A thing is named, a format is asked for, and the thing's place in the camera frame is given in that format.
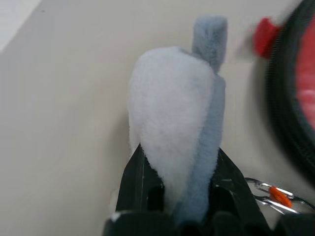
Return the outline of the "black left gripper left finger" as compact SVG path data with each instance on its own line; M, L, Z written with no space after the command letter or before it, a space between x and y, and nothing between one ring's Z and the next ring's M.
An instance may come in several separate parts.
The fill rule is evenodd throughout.
M116 211L162 212L163 208L164 184L138 146L124 169Z

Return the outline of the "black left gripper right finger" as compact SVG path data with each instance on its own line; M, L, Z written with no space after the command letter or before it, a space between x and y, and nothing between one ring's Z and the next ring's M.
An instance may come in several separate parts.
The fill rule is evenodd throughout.
M239 168L219 149L218 163L209 187L210 212L261 214L248 184Z

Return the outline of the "silver key ring clasp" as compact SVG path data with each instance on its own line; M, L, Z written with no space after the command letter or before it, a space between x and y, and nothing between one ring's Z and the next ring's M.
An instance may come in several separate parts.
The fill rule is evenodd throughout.
M275 211L281 214L294 213L301 214L300 211L294 209L293 204L299 203L305 205L312 212L315 212L315 206L308 201L294 195L293 193L278 188L276 186L270 185L268 183L262 182L260 180L246 177L245 181L247 184L253 184L254 188L264 192L267 196L258 196L252 193L254 199L263 206L269 206Z

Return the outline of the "grey white plush zipper charm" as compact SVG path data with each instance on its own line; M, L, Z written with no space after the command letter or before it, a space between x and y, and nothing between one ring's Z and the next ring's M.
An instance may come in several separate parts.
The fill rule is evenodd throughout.
M161 178L165 211L176 223L201 222L209 208L225 109L220 75L227 19L201 16L191 51L149 50L137 60L128 89L130 150L141 147Z

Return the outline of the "black zippered pouch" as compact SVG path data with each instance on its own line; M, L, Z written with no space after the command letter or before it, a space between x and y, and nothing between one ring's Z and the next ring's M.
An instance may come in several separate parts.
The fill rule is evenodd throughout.
M289 158L315 185L315 130L299 104L295 81L300 38L314 14L315 0L302 0L281 25L263 18L252 43L268 60L266 106L272 128Z

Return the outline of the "red table tennis paddle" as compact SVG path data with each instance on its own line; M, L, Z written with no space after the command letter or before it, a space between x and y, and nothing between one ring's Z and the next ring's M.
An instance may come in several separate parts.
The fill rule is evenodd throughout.
M315 14L300 38L295 72L297 99L307 122L315 130Z

